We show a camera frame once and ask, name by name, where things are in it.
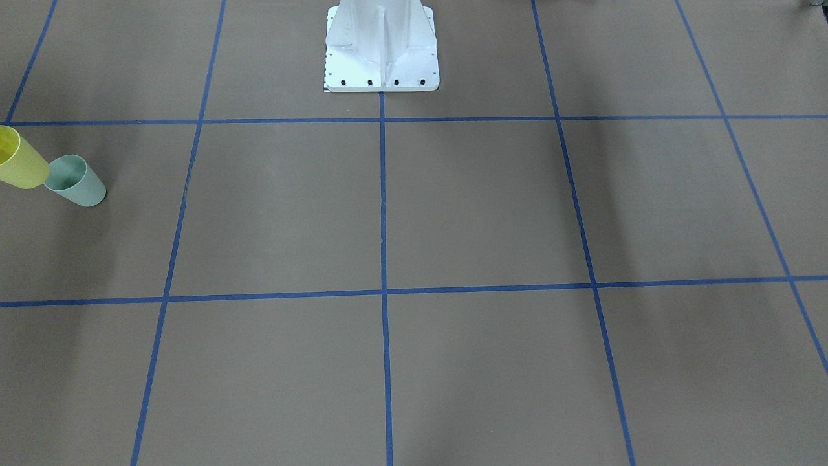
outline vertical blue line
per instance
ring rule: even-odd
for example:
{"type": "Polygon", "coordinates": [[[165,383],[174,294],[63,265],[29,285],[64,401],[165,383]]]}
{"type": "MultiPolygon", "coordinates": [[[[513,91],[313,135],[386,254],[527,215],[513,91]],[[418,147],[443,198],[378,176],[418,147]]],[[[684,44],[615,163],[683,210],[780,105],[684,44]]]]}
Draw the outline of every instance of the vertical blue line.
{"type": "Polygon", "coordinates": [[[394,465],[391,405],[391,343],[388,330],[388,235],[385,197],[385,94],[379,93],[379,192],[380,192],[380,282],[383,298],[383,362],[385,371],[385,462],[394,465]]]}
{"type": "Polygon", "coordinates": [[[742,149],[739,146],[739,140],[736,138],[736,133],[733,131],[733,126],[730,124],[730,118],[725,112],[725,107],[722,105],[722,101],[719,97],[719,92],[716,90],[715,84],[713,84],[713,78],[710,77],[710,71],[707,68],[705,59],[701,56],[701,49],[699,48],[698,42],[696,42],[696,36],[693,34],[693,30],[690,28],[690,22],[687,21],[687,15],[684,13],[684,8],[681,7],[681,2],[679,0],[674,1],[676,3],[676,8],[678,8],[679,14],[681,15],[681,20],[684,22],[684,28],[687,30],[687,35],[690,37],[690,42],[693,45],[693,49],[696,51],[696,57],[699,59],[701,69],[705,72],[707,84],[710,86],[710,91],[713,93],[713,98],[716,101],[716,105],[719,106],[719,111],[721,112],[721,115],[724,119],[724,125],[725,127],[727,127],[727,132],[730,135],[730,142],[733,143],[736,155],[739,158],[739,164],[741,164],[742,166],[744,176],[745,178],[747,178],[748,184],[750,185],[750,191],[753,193],[753,199],[756,201],[756,205],[759,208],[759,213],[762,215],[762,220],[765,223],[765,228],[768,230],[768,234],[771,237],[771,242],[773,243],[774,249],[776,249],[777,256],[779,257],[779,262],[782,264],[782,270],[785,272],[787,282],[790,285],[791,291],[793,292],[793,296],[797,301],[797,306],[799,306],[799,313],[802,315],[802,320],[805,321],[805,326],[808,329],[808,333],[811,334],[811,340],[813,341],[814,347],[816,348],[816,354],[819,356],[820,361],[822,362],[822,368],[825,371],[826,375],[828,375],[828,359],[826,359],[825,351],[822,349],[820,339],[816,335],[816,330],[814,329],[814,325],[811,322],[811,317],[808,315],[808,311],[805,308],[805,304],[802,302],[802,297],[799,295],[799,289],[797,287],[796,280],[793,278],[793,275],[791,274],[791,269],[788,267],[787,260],[785,260],[785,255],[782,253],[782,247],[779,245],[779,241],[777,239],[776,232],[773,230],[773,226],[771,225],[768,212],[765,210],[765,205],[762,203],[762,198],[759,196],[759,191],[756,188],[756,183],[753,182],[753,177],[750,175],[748,163],[744,159],[742,149]]]}
{"type": "Polygon", "coordinates": [[[150,356],[150,364],[147,370],[147,384],[144,386],[144,397],[141,402],[141,414],[138,416],[138,427],[135,432],[135,444],[132,447],[132,461],[131,466],[137,466],[138,457],[141,453],[141,442],[144,435],[144,426],[147,422],[147,412],[149,410],[150,395],[152,394],[152,383],[155,379],[156,362],[158,360],[158,351],[161,347],[161,335],[164,332],[164,321],[166,319],[166,307],[170,299],[170,289],[172,287],[172,279],[176,270],[176,260],[178,257],[178,245],[181,242],[181,230],[184,226],[184,215],[187,209],[187,191],[190,189],[190,179],[193,175],[193,166],[195,165],[195,156],[199,150],[199,140],[201,138],[201,128],[204,125],[205,111],[207,108],[207,101],[209,98],[210,82],[213,79],[213,68],[215,66],[215,57],[219,52],[219,40],[221,38],[221,28],[224,24],[224,10],[227,7],[227,0],[221,1],[219,9],[219,20],[215,27],[215,35],[213,39],[213,49],[210,52],[209,65],[207,66],[207,76],[205,78],[204,92],[201,95],[201,107],[199,110],[198,124],[195,126],[195,136],[193,137],[193,147],[190,150],[190,162],[187,166],[187,176],[184,182],[184,191],[181,194],[181,207],[178,211],[178,221],[176,223],[176,234],[172,241],[172,250],[170,253],[170,264],[167,269],[166,282],[164,283],[164,294],[161,297],[161,310],[158,312],[158,324],[156,326],[155,340],[152,344],[152,354],[150,356]]]}
{"type": "Polygon", "coordinates": [[[618,407],[619,420],[621,422],[621,430],[623,433],[624,443],[627,447],[627,458],[630,466],[635,466],[635,453],[633,451],[633,441],[630,437],[629,427],[627,423],[626,411],[623,407],[623,398],[621,396],[621,385],[619,384],[618,373],[615,370],[615,359],[613,357],[613,349],[609,342],[609,332],[607,331],[606,320],[604,319],[604,307],[601,304],[601,297],[598,290],[598,284],[595,280],[595,269],[592,265],[592,255],[590,254],[590,245],[586,239],[586,229],[584,228],[584,217],[581,215],[580,203],[578,202],[578,191],[575,188],[575,177],[572,175],[572,165],[570,163],[569,149],[566,146],[566,137],[564,135],[563,123],[561,122],[561,112],[558,108],[557,97],[555,96],[555,86],[552,82],[552,73],[549,66],[549,59],[546,54],[546,44],[543,40],[543,31],[541,29],[541,19],[537,14],[537,4],[532,0],[532,14],[535,17],[535,28],[537,29],[537,40],[541,46],[541,56],[543,57],[543,67],[546,71],[546,81],[549,86],[549,96],[552,101],[552,108],[555,111],[555,121],[558,129],[558,138],[561,140],[561,151],[563,152],[564,164],[566,165],[566,177],[569,180],[570,191],[572,194],[572,205],[575,208],[575,217],[578,220],[578,228],[580,229],[580,241],[584,250],[584,258],[586,261],[586,269],[590,274],[590,287],[592,288],[592,297],[595,301],[595,311],[598,314],[598,322],[601,327],[601,338],[604,341],[604,352],[607,357],[607,366],[609,367],[609,376],[613,383],[613,392],[615,393],[615,404],[618,407]]]}
{"type": "Polygon", "coordinates": [[[20,96],[23,95],[23,88],[26,87],[26,83],[29,81],[29,75],[31,74],[31,69],[35,65],[35,60],[37,60],[37,54],[41,52],[41,46],[43,45],[44,39],[46,39],[46,33],[49,31],[51,18],[55,14],[55,7],[57,7],[57,0],[52,0],[51,7],[49,7],[49,14],[46,15],[46,21],[43,22],[41,36],[37,39],[35,50],[31,53],[29,64],[26,66],[26,71],[23,73],[23,78],[20,80],[20,85],[17,87],[17,93],[14,95],[12,107],[8,110],[8,114],[6,115],[6,124],[10,124],[12,122],[14,111],[17,110],[17,104],[20,102],[20,96]]]}

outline white metal bracket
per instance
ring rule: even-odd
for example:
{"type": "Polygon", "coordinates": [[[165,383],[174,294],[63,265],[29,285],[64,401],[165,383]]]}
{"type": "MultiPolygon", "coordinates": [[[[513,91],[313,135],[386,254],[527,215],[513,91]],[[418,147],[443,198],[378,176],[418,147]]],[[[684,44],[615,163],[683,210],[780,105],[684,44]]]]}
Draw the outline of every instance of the white metal bracket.
{"type": "Polygon", "coordinates": [[[341,0],[328,10],[325,90],[436,90],[434,12],[420,0],[341,0]]]}

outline teal plastic cup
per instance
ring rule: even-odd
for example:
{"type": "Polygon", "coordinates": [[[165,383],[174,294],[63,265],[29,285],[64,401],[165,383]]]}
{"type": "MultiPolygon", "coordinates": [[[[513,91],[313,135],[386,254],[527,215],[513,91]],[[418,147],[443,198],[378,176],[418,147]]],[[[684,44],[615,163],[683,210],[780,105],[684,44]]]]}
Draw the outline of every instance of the teal plastic cup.
{"type": "Polygon", "coordinates": [[[106,197],[106,187],[86,161],[77,155],[65,155],[49,164],[49,177],[43,183],[83,207],[97,206],[106,197]]]}

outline plastic cup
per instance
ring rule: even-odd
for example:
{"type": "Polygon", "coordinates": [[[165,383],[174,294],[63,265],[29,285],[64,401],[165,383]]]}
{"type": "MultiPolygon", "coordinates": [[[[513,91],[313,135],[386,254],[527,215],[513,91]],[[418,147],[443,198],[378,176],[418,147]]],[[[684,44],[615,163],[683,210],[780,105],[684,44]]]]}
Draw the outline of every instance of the plastic cup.
{"type": "Polygon", "coordinates": [[[48,177],[46,160],[14,128],[0,126],[0,180],[32,189],[48,177]]]}
{"type": "Polygon", "coordinates": [[[49,164],[45,183],[51,191],[83,207],[97,206],[106,197],[106,187],[86,161],[65,155],[49,164]]]}

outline gray tile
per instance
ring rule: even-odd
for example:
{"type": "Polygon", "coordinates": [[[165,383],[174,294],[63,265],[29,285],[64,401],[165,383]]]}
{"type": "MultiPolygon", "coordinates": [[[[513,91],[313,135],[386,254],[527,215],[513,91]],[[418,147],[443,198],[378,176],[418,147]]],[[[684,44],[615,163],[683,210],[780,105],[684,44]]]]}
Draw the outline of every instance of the gray tile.
{"type": "Polygon", "coordinates": [[[394,463],[625,464],[588,290],[391,296],[394,463]]]}
{"type": "Polygon", "coordinates": [[[12,107],[20,80],[26,72],[31,54],[37,45],[43,23],[49,13],[50,0],[5,2],[0,15],[0,120],[12,107]]]}
{"type": "Polygon", "coordinates": [[[158,304],[0,313],[0,464],[129,464],[158,304]]]}
{"type": "Polygon", "coordinates": [[[58,3],[16,121],[197,118],[219,2],[58,3]]]}
{"type": "Polygon", "coordinates": [[[719,114],[674,2],[538,2],[538,13],[562,114],[719,114]]]}
{"type": "Polygon", "coordinates": [[[565,127],[599,281],[782,274],[723,122],[565,127]]]}
{"type": "Polygon", "coordinates": [[[729,114],[828,113],[828,25],[806,1],[682,2],[729,114]]]}
{"type": "Polygon", "coordinates": [[[800,282],[797,288],[824,352],[828,350],[828,282],[800,282]]]}
{"type": "Polygon", "coordinates": [[[378,297],[174,303],[140,464],[383,464],[378,297]]]}
{"type": "Polygon", "coordinates": [[[389,117],[549,115],[530,2],[423,2],[434,9],[440,88],[386,94],[389,117]]]}
{"type": "Polygon", "coordinates": [[[601,292],[636,459],[826,464],[826,374],[787,284],[601,292]]]}
{"type": "Polygon", "coordinates": [[[175,294],[380,286],[378,124],[207,125],[175,294]]]}
{"type": "Polygon", "coordinates": [[[389,286],[589,280],[554,123],[387,134],[389,286]]]}
{"type": "Polygon", "coordinates": [[[828,120],[731,124],[791,272],[828,274],[828,120]]]}
{"type": "Polygon", "coordinates": [[[228,2],[207,117],[379,116],[376,93],[324,92],[326,17],[337,3],[228,2]]]}
{"type": "Polygon", "coordinates": [[[95,207],[3,183],[0,299],[160,296],[192,125],[20,127],[51,161],[76,153],[108,188],[95,207]]]}

